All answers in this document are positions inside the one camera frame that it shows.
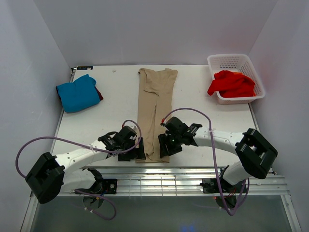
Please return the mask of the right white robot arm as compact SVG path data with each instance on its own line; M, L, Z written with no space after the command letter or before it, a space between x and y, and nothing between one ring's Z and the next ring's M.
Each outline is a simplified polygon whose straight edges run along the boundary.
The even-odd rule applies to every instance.
M160 156L182 151L182 146L214 147L238 157L239 161L224 168L219 178L222 184L236 185L251 176L265 179L278 156L273 145L257 130L225 132L210 130L201 124L187 126L177 117L164 120L166 131L159 135Z

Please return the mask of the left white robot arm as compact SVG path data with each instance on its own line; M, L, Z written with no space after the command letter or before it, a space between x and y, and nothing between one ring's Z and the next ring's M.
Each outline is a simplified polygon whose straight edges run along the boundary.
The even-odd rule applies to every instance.
M26 176L26 182L39 203L53 200L61 192L82 191L90 194L113 194L115 188L89 165L110 157L121 160L145 159L143 138L129 126L109 132L86 147L52 155L42 154Z

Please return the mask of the beige t shirt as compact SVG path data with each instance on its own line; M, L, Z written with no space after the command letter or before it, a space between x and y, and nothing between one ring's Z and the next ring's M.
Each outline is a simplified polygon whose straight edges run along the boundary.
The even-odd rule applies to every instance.
M169 163L169 157L160 157L158 136L165 133L162 119L172 110L173 88L177 70L154 71L141 68L138 97L138 125L144 142L148 163Z

